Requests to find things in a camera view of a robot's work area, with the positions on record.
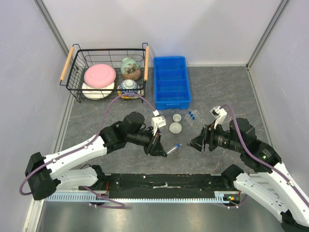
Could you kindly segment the clear acrylic test tube rack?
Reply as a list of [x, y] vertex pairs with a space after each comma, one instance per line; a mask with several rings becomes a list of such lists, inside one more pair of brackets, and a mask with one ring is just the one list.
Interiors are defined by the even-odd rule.
[[204, 126], [206, 125], [206, 121], [201, 116], [201, 114], [198, 112], [198, 110], [191, 111], [193, 116], [195, 117], [195, 120], [192, 120], [192, 117], [190, 117], [190, 114], [186, 114], [184, 116], [184, 119], [189, 124], [190, 128], [196, 133], [200, 134]]

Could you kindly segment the white ceramic crucible cup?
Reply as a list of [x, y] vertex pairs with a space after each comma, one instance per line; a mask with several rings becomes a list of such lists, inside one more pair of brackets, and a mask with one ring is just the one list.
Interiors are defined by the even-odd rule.
[[182, 119], [182, 116], [180, 114], [174, 114], [172, 119], [173, 119], [174, 122], [179, 123]]

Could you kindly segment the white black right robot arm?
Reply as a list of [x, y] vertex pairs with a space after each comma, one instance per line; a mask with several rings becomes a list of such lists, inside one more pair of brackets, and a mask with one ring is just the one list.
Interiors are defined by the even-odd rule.
[[204, 152], [217, 147], [238, 152], [243, 163], [271, 185], [274, 192], [255, 182], [240, 167], [231, 165], [222, 173], [226, 190], [245, 193], [267, 209], [286, 232], [309, 230], [309, 198], [294, 184], [281, 157], [269, 144], [257, 139], [255, 128], [244, 118], [236, 118], [225, 131], [220, 124], [204, 125], [189, 146]]

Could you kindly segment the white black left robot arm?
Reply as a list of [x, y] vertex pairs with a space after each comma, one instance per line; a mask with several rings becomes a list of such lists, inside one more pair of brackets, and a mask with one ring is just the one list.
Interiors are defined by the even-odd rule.
[[98, 134], [64, 151], [46, 156], [40, 152], [32, 154], [25, 176], [33, 199], [43, 200], [60, 189], [103, 189], [106, 178], [100, 167], [92, 165], [85, 171], [76, 170], [75, 167], [120, 150], [127, 143], [142, 146], [146, 155], [166, 157], [160, 132], [160, 128], [166, 125], [166, 119], [157, 115], [152, 118], [149, 127], [144, 121], [141, 113], [132, 112], [122, 121], [103, 128]]

